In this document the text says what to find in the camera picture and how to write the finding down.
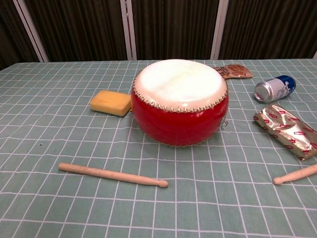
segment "drum head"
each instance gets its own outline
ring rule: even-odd
[[[170,112],[206,110],[227,95],[227,84],[215,69],[184,59],[150,64],[137,75],[133,88],[142,101]]]

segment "curtain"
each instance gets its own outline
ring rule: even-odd
[[[219,0],[132,0],[138,60],[210,59]]]
[[[50,61],[126,60],[119,0],[25,0]]]
[[[12,0],[0,4],[0,70],[19,62],[39,61]]]
[[[312,58],[316,0],[230,0],[219,59]]]

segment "soda can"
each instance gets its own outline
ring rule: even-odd
[[[270,103],[290,95],[296,87],[295,80],[287,75],[260,82],[255,86],[254,96],[262,103]]]

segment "yellow sponge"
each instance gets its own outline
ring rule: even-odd
[[[97,112],[124,117],[131,109],[131,95],[102,90],[90,101],[90,108]]]

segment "snack package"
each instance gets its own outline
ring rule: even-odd
[[[230,64],[222,67],[214,67],[224,79],[228,78],[251,78],[252,73],[240,64]]]
[[[317,132],[280,105],[270,105],[253,119],[300,160],[317,155]]]

